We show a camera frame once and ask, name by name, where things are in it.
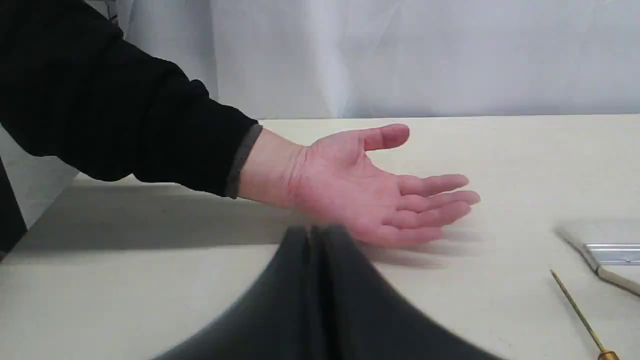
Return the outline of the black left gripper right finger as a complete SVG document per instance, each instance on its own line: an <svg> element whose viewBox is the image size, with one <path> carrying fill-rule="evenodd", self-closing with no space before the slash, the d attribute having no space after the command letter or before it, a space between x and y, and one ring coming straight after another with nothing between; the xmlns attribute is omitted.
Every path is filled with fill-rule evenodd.
<svg viewBox="0 0 640 360"><path fill-rule="evenodd" d="M338 226L311 229L314 360L494 360L424 315Z"/></svg>

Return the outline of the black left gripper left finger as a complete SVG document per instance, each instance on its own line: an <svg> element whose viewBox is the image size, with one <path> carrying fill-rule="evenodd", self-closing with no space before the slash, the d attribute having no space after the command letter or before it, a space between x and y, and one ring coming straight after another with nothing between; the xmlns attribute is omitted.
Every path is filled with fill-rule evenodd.
<svg viewBox="0 0 640 360"><path fill-rule="evenodd" d="M307 231L291 227L250 288L215 321L160 360L311 360Z"/></svg>

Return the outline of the forearm in black sleeve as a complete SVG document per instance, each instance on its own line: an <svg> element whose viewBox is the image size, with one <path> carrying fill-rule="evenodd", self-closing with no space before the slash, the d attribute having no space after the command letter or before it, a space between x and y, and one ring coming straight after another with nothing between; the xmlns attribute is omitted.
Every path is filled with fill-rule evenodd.
<svg viewBox="0 0 640 360"><path fill-rule="evenodd" d="M213 100L82 0L1 2L1 125L30 155L115 182L294 208L304 148Z"/></svg>

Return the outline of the open bare human hand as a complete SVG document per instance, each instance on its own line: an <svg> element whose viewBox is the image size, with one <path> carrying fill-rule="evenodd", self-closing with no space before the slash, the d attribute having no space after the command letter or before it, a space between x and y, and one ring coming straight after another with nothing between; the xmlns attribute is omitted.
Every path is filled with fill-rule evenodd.
<svg viewBox="0 0 640 360"><path fill-rule="evenodd" d="M302 146L288 170L287 199L324 224L343 225L357 240L413 248L442 239L444 227L470 214L480 196L462 174L420 178L375 166L370 151L405 144L410 129L391 124L338 132Z"/></svg>

